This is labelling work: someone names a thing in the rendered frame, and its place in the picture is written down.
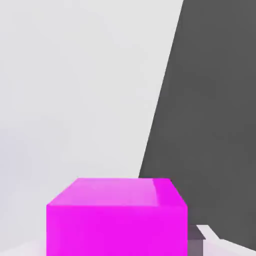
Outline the small magenta cube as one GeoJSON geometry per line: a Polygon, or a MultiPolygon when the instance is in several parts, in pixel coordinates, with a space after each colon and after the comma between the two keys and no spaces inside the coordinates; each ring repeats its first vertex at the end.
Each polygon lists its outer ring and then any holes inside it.
{"type": "Polygon", "coordinates": [[[46,256],[188,256],[188,207],[167,178],[78,178],[46,206],[46,256]]]}

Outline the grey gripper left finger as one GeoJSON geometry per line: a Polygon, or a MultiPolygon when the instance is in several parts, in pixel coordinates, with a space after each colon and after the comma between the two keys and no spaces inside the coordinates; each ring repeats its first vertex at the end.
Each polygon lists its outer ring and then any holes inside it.
{"type": "Polygon", "coordinates": [[[46,243],[32,241],[10,249],[7,256],[46,256],[46,243]]]}

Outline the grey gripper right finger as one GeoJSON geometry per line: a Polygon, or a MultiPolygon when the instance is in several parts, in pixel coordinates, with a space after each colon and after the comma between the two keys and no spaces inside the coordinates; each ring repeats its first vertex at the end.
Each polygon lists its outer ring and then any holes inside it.
{"type": "Polygon", "coordinates": [[[220,239],[209,225],[188,226],[188,256],[256,256],[256,251],[220,239]]]}

